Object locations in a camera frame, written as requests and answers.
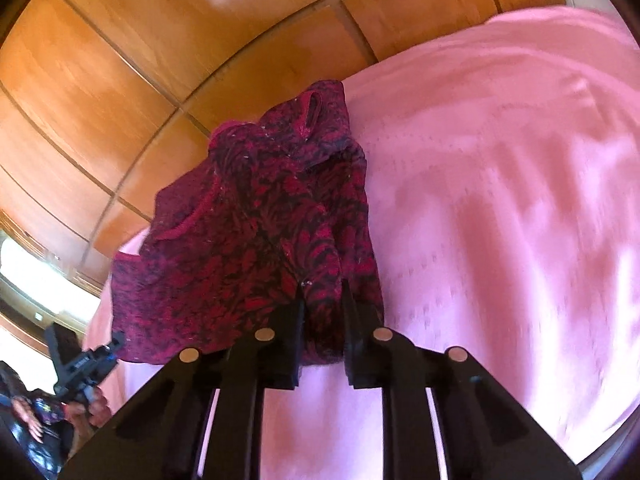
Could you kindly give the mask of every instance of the red and black patterned fabric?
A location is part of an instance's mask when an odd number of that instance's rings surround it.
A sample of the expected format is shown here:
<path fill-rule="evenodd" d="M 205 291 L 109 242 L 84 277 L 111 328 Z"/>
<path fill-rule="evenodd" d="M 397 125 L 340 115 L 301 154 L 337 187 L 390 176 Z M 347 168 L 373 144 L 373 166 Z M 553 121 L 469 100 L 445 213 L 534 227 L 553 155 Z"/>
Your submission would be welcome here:
<path fill-rule="evenodd" d="M 383 316 L 366 167 L 338 81 L 311 85 L 257 124 L 220 126 L 206 160 L 158 192 L 140 254 L 114 258 L 119 357 L 164 364 L 187 346 L 228 348 L 301 283 L 305 363 L 339 360 L 341 280 Z"/>

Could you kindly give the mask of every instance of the patterned cloth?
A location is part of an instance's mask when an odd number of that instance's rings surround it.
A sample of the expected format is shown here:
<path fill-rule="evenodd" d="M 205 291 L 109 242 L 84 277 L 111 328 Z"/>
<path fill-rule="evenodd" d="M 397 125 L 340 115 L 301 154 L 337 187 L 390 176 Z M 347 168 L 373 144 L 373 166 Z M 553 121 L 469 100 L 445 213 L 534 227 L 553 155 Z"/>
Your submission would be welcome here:
<path fill-rule="evenodd" d="M 383 316 L 366 167 L 337 81 L 257 124 L 220 126 L 206 160 L 158 192 L 140 255 L 114 258 L 113 330 L 127 337 L 118 357 L 164 364 L 187 346 L 228 348 L 301 283 L 305 362 L 339 360 L 341 280 Z"/>

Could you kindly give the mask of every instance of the pink fabric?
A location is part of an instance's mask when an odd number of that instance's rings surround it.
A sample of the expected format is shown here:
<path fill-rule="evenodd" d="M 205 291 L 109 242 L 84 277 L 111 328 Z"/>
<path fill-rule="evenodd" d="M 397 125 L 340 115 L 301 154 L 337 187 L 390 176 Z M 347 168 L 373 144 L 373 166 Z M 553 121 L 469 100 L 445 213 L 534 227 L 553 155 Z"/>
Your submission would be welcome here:
<path fill-rule="evenodd" d="M 388 325 L 468 348 L 582 460 L 640 397 L 634 40 L 593 12 L 523 10 L 344 85 Z M 113 378 L 125 397 L 155 371 L 137 366 Z M 295 392 L 267 392 L 262 477 L 381 478 L 380 411 L 341 365 L 306 368 Z"/>

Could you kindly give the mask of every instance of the person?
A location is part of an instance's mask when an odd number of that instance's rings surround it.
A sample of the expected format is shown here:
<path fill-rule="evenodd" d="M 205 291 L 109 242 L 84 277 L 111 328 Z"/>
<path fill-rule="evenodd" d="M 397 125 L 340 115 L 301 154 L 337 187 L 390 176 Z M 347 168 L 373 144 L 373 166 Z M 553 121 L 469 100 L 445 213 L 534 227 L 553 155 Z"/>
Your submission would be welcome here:
<path fill-rule="evenodd" d="M 90 424 L 100 428 L 111 417 L 100 388 L 94 388 L 94 397 L 87 413 L 78 402 L 63 404 L 41 389 L 29 392 L 20 376 L 0 361 L 0 418 L 47 480 L 55 480 L 66 460 L 91 438 Z"/>

